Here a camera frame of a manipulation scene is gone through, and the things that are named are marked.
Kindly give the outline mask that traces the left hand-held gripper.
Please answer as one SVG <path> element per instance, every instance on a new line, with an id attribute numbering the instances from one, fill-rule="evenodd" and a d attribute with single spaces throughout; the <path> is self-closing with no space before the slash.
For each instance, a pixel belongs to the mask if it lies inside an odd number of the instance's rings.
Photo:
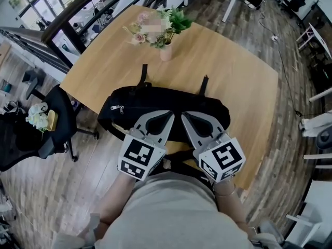
<path id="1" fill-rule="evenodd" d="M 151 133 L 148 124 L 156 119 L 161 119 L 160 129 Z M 170 110 L 143 114 L 130 133 L 125 135 L 118 157 L 118 171 L 139 181 L 146 180 L 167 152 L 165 144 L 174 119 L 174 113 Z"/>

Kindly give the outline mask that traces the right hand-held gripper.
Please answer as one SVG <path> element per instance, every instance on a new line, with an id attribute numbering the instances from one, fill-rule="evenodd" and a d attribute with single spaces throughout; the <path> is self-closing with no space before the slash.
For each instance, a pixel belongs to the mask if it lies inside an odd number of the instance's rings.
<path id="1" fill-rule="evenodd" d="M 230 180 L 242 169 L 246 157 L 238 140 L 229 137 L 215 117 L 186 111 L 182 113 L 181 120 L 188 139 L 195 148 L 193 155 L 198 161 L 198 167 L 211 180 L 216 183 Z M 197 128 L 195 123 L 198 122 L 202 122 L 206 128 Z"/>

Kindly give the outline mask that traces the black duffel bag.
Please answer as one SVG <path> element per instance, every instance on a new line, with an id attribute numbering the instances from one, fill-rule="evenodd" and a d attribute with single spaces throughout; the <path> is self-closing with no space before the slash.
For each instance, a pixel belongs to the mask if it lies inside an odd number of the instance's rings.
<path id="1" fill-rule="evenodd" d="M 175 119 L 169 135 L 170 141 L 189 143 L 181 121 L 184 111 L 201 112 L 215 117 L 224 129 L 230 125 L 230 114 L 226 106 L 215 98 L 205 96 L 209 78 L 204 76 L 201 88 L 197 94 L 154 87 L 146 82 L 147 65 L 142 66 L 140 82 L 136 86 L 126 86 L 116 89 L 105 101 L 98 115 L 102 128 L 124 140 L 125 134 L 116 129 L 124 130 L 134 127 L 137 120 L 144 114 L 156 110 L 170 110 Z"/>

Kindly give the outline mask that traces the person's left forearm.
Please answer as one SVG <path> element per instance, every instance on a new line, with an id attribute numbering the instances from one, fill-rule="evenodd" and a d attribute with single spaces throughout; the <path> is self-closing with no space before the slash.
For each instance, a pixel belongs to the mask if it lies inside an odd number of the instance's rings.
<path id="1" fill-rule="evenodd" d="M 111 224 L 120 216 L 128 202 L 136 179 L 124 173 L 119 173 L 115 181 L 99 201 L 95 212 L 100 216 L 100 223 L 96 229 L 96 237 L 101 239 Z"/>

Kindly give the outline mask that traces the person's right forearm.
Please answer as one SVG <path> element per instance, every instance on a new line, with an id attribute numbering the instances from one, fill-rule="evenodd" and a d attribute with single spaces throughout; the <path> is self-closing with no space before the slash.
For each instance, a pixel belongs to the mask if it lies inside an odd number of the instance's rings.
<path id="1" fill-rule="evenodd" d="M 233 180 L 230 179 L 215 184 L 214 190 L 218 211 L 229 216 L 249 237 L 253 236 L 254 234 L 246 222 L 245 209 L 236 193 L 237 188 Z"/>

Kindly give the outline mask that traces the person's black trousers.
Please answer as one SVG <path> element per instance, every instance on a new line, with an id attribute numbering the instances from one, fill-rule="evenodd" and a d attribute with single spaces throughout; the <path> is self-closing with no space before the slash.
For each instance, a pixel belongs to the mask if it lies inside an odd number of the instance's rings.
<path id="1" fill-rule="evenodd" d="M 212 192 L 213 183 L 210 182 L 207 175 L 200 169 L 187 164 L 193 157 L 193 149 L 178 151 L 173 154 L 165 155 L 159 164 L 153 169 L 149 176 L 161 174 L 164 172 L 174 172 L 181 175 L 194 177 L 209 188 Z"/>

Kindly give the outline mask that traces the wooden table with white legs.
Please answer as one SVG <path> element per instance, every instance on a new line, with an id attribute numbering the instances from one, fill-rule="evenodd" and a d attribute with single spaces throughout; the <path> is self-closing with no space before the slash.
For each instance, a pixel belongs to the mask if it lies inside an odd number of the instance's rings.
<path id="1" fill-rule="evenodd" d="M 143 64 L 148 66 L 147 80 L 157 87 L 196 93 L 207 76 L 206 94 L 229 109 L 228 133 L 246 156 L 235 184 L 248 190 L 266 152 L 278 73 L 245 48 L 196 23 L 173 37 L 172 59 L 164 62 L 158 49 L 131 44 L 125 31 L 145 11 L 132 5 L 118 16 L 79 57 L 61 88 L 99 113 L 115 89 L 138 83 Z"/>

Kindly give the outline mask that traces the person's grey shirt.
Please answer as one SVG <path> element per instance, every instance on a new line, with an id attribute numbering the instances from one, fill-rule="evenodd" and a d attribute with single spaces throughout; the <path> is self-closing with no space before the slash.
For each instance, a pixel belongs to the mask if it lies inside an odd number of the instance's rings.
<path id="1" fill-rule="evenodd" d="M 218 211 L 215 191 L 172 172 L 137 182 L 120 216 L 96 249 L 254 249 L 249 237 Z"/>

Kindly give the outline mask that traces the black office chair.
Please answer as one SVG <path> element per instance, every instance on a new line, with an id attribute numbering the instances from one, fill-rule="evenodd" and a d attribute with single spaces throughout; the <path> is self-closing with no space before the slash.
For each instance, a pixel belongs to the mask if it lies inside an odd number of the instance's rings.
<path id="1" fill-rule="evenodd" d="M 304 6 L 306 4 L 306 0 L 283 0 L 284 4 L 283 6 L 283 11 L 288 13 L 290 18 L 293 18 L 296 13 L 298 13 L 300 7 Z"/>
<path id="2" fill-rule="evenodd" d="M 70 152 L 73 162 L 71 138 L 77 133 L 92 135 L 99 139 L 98 131 L 87 131 L 77 127 L 76 117 L 82 105 L 73 109 L 67 93 L 59 85 L 53 87 L 44 97 L 48 110 L 58 115 L 54 131 L 40 132 L 25 121 L 24 114 L 0 114 L 0 172 L 5 172 L 29 157 L 46 159 L 58 153 Z"/>

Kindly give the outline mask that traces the tan wooden box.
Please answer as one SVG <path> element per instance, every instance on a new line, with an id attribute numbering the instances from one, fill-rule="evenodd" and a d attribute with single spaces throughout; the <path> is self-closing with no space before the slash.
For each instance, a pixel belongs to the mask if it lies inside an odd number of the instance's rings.
<path id="1" fill-rule="evenodd" d="M 58 122 L 58 114 L 55 111 L 50 110 L 47 115 L 47 121 L 48 121 L 47 130 L 49 132 L 54 131 L 56 129 Z"/>

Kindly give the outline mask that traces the flower vase with pink flowers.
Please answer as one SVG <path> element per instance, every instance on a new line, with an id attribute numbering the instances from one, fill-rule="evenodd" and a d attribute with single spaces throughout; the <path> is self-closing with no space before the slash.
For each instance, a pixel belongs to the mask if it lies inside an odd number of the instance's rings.
<path id="1" fill-rule="evenodd" d="M 172 42 L 175 34 L 180 34 L 191 27 L 192 20 L 178 8 L 144 11 L 137 16 L 136 21 L 122 28 L 132 39 L 131 44 L 150 44 L 163 49 Z"/>

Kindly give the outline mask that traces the white wheeled robot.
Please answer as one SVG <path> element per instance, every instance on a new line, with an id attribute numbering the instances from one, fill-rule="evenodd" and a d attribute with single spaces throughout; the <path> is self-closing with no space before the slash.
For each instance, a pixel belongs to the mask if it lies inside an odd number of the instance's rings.
<path id="1" fill-rule="evenodd" d="M 299 130 L 303 137 L 315 138 L 319 149 L 332 147 L 332 110 L 311 119 L 302 119 Z"/>

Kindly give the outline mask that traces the white flower bunch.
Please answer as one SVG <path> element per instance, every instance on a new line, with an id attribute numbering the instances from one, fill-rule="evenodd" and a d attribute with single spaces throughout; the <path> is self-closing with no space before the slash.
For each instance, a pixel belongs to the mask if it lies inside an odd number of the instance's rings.
<path id="1" fill-rule="evenodd" d="M 31 106 L 28 111 L 28 116 L 25 118 L 25 121 L 31 124 L 40 132 L 44 133 L 48 127 L 48 119 L 46 115 L 47 109 L 48 105 L 45 102 Z"/>

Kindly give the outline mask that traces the small black side table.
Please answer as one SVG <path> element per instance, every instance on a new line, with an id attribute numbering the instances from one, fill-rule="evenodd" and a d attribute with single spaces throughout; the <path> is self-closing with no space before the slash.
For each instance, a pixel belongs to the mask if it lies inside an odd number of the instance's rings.
<path id="1" fill-rule="evenodd" d="M 28 100 L 30 96 L 34 95 L 38 99 L 43 100 L 45 96 L 37 90 L 37 87 L 42 87 L 46 73 L 42 70 L 27 70 L 23 75 L 22 82 L 28 84 L 28 89 L 25 92 L 25 98 Z"/>

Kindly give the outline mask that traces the black metal railing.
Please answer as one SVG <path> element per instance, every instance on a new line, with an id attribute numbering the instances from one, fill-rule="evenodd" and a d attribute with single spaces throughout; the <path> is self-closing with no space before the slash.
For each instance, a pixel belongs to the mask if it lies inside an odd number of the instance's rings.
<path id="1" fill-rule="evenodd" d="M 0 35 L 67 74 L 94 38 L 131 5 L 178 6 L 171 0 L 74 0 L 43 31 L 0 26 Z"/>

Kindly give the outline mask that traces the small white table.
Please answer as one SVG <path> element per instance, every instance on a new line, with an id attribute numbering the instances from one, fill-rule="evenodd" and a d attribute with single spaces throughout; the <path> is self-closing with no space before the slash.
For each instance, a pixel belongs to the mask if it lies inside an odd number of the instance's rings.
<path id="1" fill-rule="evenodd" d="M 332 59 L 332 55 L 326 41 L 322 38 L 322 36 L 311 23 L 309 23 L 309 26 L 305 29 L 305 31 L 296 39 L 296 43 L 302 42 L 300 45 L 298 45 L 298 51 L 301 51 L 313 39 L 318 41 L 318 44 L 323 47 L 324 51 L 327 53 L 327 56 Z"/>

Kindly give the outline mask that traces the large glass window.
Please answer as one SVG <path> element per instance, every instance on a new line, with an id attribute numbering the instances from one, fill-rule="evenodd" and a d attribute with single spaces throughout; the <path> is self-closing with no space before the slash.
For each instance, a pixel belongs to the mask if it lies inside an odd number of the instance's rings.
<path id="1" fill-rule="evenodd" d="M 61 0 L 6 0 L 29 29 L 45 28 L 63 11 Z"/>

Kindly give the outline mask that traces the white metal frame desk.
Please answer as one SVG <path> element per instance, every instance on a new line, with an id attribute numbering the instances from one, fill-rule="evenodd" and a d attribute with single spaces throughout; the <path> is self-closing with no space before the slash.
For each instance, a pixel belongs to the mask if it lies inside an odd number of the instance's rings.
<path id="1" fill-rule="evenodd" d="M 310 241 L 323 243 L 332 233 L 332 182 L 312 181 L 298 213 L 288 213 L 294 224 L 286 241 L 305 246 Z"/>

